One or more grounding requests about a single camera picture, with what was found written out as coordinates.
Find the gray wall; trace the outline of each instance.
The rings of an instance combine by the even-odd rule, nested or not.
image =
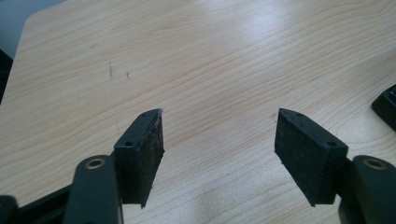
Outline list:
[[[26,19],[62,2],[64,0],[0,0],[0,49],[13,59]]]

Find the clamp jaw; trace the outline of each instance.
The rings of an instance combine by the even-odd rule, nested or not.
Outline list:
[[[123,223],[122,203],[146,205],[163,157],[162,110],[137,117],[110,156],[82,161],[73,184],[19,208],[0,196],[0,224]]]
[[[334,203],[343,224],[396,223],[396,169],[347,145],[307,116],[279,109],[275,153],[312,206]]]

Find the light wood grain surface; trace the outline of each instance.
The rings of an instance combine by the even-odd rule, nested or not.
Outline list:
[[[274,152],[277,110],[396,164],[370,108],[396,83],[396,2],[69,0],[25,24],[0,106],[0,194],[70,184],[135,117],[161,107],[165,154],[126,223],[338,223]]]

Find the black object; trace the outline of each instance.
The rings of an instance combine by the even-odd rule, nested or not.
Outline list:
[[[312,206],[341,198],[346,223],[396,223],[396,169],[378,158],[347,159],[347,145],[307,116],[279,109],[276,154]]]
[[[9,58],[2,50],[0,50],[0,104],[3,99],[4,91],[11,71],[12,59]]]
[[[383,91],[372,103],[375,113],[396,131],[396,85]]]
[[[141,114],[111,156],[82,161],[73,184],[19,208],[0,196],[0,224],[123,223],[121,203],[146,205],[163,156],[162,110]]]

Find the screw hole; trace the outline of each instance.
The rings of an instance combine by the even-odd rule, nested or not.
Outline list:
[[[328,146],[331,146],[331,147],[337,146],[337,144],[335,144],[334,142],[327,142],[326,144],[327,144]]]
[[[93,159],[93,160],[91,160],[91,161],[88,161],[86,164],[85,164],[85,167],[87,167],[87,169],[96,169],[96,168],[99,168],[99,167],[101,167],[101,166],[103,166],[104,164],[105,164],[105,160],[103,160],[103,159]]]
[[[376,170],[385,170],[387,169],[387,166],[384,164],[382,161],[377,161],[373,159],[366,159],[363,161],[364,164],[370,166],[373,169]]]
[[[133,145],[134,145],[134,142],[128,141],[125,143],[125,146],[127,146],[127,147],[132,147]]]

